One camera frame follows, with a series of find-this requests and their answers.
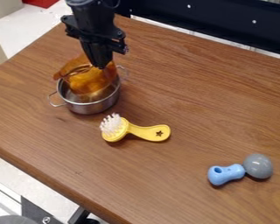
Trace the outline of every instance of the floor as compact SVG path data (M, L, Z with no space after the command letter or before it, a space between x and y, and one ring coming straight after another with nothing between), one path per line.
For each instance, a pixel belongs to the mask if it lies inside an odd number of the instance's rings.
M60 22L61 16L70 13L71 10L66 5L65 1L60 0L47 10L25 4L23 9L18 10L7 17L1 18L0 44L6 56L8 58L14 56L16 53L27 47L30 43L57 25ZM195 35L203 39L211 39L223 44L253 50L259 53L265 53L272 57L280 58L280 54L273 52L258 50L247 45L241 45L225 39L214 38L202 33L176 28L166 24L160 24L140 17L133 18L141 20L145 23L163 26L178 32L187 33L189 35ZM53 214L64 223L67 222L69 217L78 207L72 201L64 198L47 186L42 185L36 179L21 172L2 159L0 159L0 189L5 189L5 191L8 192L8 195L12 195L13 199L19 197L19 195L23 195L28 200L42 207L48 213ZM8 197L6 198L0 194L0 201L4 201L0 203L0 215L20 214L18 211L18 204L14 202L16 200L9 200Z

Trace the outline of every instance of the baby rattle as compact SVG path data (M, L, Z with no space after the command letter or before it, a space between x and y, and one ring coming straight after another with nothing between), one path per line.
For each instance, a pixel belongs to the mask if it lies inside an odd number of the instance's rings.
M232 179L242 179L245 172L256 179L267 179L273 174L270 159L262 154L252 154L244 160L243 165L212 166L207 173L209 181L221 186Z

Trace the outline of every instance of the pot handle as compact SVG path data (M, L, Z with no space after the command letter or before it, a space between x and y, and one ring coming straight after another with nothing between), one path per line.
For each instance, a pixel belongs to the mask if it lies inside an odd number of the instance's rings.
M53 107L58 108L58 107L63 107L63 106L65 106L65 105L67 105L66 103L63 103L63 104L54 104L54 103L52 103L51 97L52 97L52 95L55 95L55 94L57 94L57 91L55 91L55 92L53 92L52 94L49 94L49 95L47 96L47 100L49 101L49 103L50 103Z
M129 70L126 69L124 66L116 66L116 68L124 71L124 74L120 75L121 76L120 79L121 81L126 81L130 75Z

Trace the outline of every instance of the stainless steel pot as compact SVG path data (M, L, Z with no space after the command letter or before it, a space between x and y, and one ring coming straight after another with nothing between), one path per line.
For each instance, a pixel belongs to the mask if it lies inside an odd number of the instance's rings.
M124 67L117 66L117 68L124 70L125 75L128 75L128 72ZM70 92L69 86L63 79L60 79L57 83L57 91L49 94L47 98L50 104L55 108L67 106L67 108L74 113L81 115L92 115L100 113L113 106L119 97L120 87L121 79L117 75L116 79L111 83L111 85L106 90L103 90L104 92L102 94L100 94L99 100L91 102L76 102L68 99L68 93ZM57 105L51 101L51 97L57 93L65 103Z

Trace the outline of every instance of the star cutout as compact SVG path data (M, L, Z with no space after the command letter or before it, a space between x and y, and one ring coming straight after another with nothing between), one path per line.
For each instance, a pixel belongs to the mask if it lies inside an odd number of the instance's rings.
M162 130L160 130L156 134L157 134L157 137L161 137L164 133L162 132Z

